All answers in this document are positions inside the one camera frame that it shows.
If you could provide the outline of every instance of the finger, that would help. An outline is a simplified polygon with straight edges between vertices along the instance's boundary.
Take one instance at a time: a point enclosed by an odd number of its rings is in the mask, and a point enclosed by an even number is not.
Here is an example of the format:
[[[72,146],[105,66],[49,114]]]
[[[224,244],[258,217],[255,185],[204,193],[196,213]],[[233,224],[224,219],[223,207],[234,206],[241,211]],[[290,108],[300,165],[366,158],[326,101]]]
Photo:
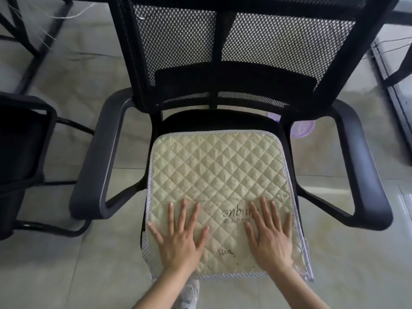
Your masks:
[[[247,221],[245,221],[245,230],[248,237],[250,250],[255,251],[258,249],[258,242],[256,241],[255,232],[253,232],[252,225]]]
[[[292,237],[292,214],[288,213],[286,215],[285,222],[283,223],[283,233],[287,237]]]
[[[275,225],[275,229],[282,232],[281,218],[279,217],[278,208],[276,208],[274,201],[270,201],[270,209],[272,211],[272,220]]]
[[[180,208],[178,231],[182,232],[185,229],[186,222],[186,199],[182,200],[182,207]]]
[[[173,235],[175,233],[175,213],[173,209],[173,203],[169,203],[168,209],[168,227],[169,227],[169,235]]]
[[[258,210],[256,209],[256,206],[253,202],[249,202],[249,207],[250,207],[250,211],[252,212],[252,218],[253,220],[255,220],[256,226],[257,226],[257,230],[263,231],[265,229],[265,223],[263,222],[262,217],[260,216],[260,213],[258,212]]]
[[[262,209],[263,221],[265,222],[265,225],[270,229],[274,229],[275,226],[273,225],[273,220],[270,216],[269,209],[267,209],[266,199],[264,197],[260,198],[260,207]]]
[[[200,237],[197,240],[196,251],[198,251],[200,253],[203,252],[203,249],[204,249],[205,244],[207,242],[208,234],[209,234],[209,227],[206,227],[202,230],[202,233],[200,233]]]
[[[190,216],[188,231],[191,235],[193,235],[194,228],[196,227],[197,216],[200,211],[200,204],[197,203],[196,206],[193,208],[192,215]]]
[[[147,223],[147,226],[149,227],[150,232],[152,233],[154,239],[156,240],[158,245],[163,244],[163,237],[160,234],[160,232],[155,228],[154,225],[152,225],[150,222]]]

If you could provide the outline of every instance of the purple plastic container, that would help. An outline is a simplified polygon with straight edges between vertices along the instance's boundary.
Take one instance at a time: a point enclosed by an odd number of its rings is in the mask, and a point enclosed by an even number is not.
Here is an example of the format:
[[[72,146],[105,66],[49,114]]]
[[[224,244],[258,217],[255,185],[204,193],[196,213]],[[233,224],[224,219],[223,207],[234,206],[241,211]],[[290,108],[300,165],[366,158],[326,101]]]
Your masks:
[[[279,122],[279,120],[281,119],[281,116],[275,113],[268,112],[266,116],[277,122]],[[314,120],[297,121],[292,125],[291,135],[294,138],[303,138],[307,136],[309,133],[311,133],[313,128],[315,128]]]

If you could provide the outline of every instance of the black mesh chair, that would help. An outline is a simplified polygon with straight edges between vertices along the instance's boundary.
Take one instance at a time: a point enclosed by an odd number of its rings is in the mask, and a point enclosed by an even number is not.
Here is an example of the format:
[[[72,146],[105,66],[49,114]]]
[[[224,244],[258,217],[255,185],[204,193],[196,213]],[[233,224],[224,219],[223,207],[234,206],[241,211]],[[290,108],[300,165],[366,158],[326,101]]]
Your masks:
[[[398,0],[111,0],[109,6],[131,88],[106,100],[70,199],[75,219],[107,219],[140,182],[106,201],[123,116],[150,114],[152,138],[195,130],[258,129],[281,140],[301,196],[344,225],[388,228],[392,211],[355,111],[337,100]],[[162,110],[190,105],[209,109]],[[234,105],[281,115],[217,109]],[[350,215],[295,180],[290,130],[295,121],[332,117],[355,204]]]
[[[90,226],[88,220],[79,230],[72,231],[16,220],[26,189],[76,183],[44,181],[44,158],[56,123],[94,134],[81,124],[58,117],[55,109],[39,98],[0,92],[0,241],[9,238],[13,230],[75,237]]]

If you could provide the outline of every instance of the person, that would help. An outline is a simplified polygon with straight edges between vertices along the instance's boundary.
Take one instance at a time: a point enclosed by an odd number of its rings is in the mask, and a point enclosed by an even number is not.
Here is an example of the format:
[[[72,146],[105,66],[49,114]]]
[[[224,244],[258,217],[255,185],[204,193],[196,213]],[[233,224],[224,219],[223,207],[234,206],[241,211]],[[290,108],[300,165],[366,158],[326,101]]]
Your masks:
[[[265,198],[260,198],[260,204],[262,215],[252,202],[249,203],[257,227],[257,237],[250,223],[245,222],[249,246],[256,263],[268,273],[292,309],[330,309],[293,269],[291,214],[286,216],[282,225],[273,201],[270,202],[270,210]],[[151,223],[147,224],[159,245],[164,269],[133,309],[170,309],[179,294],[182,298],[181,308],[196,308],[198,280],[186,282],[199,264],[209,227],[204,228],[195,241],[193,231],[199,213],[199,204],[196,204],[193,209],[187,225],[185,225],[186,207],[187,202],[183,200],[178,222],[175,225],[173,204],[169,204],[167,235],[160,234]]]

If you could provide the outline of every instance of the white shoe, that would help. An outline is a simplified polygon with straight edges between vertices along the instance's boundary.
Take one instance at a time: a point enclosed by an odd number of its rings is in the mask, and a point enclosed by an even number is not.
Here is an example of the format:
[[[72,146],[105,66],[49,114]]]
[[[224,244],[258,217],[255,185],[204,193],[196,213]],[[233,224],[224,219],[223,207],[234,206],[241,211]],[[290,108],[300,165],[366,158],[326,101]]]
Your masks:
[[[188,280],[180,292],[181,309],[196,309],[199,298],[199,280]]]

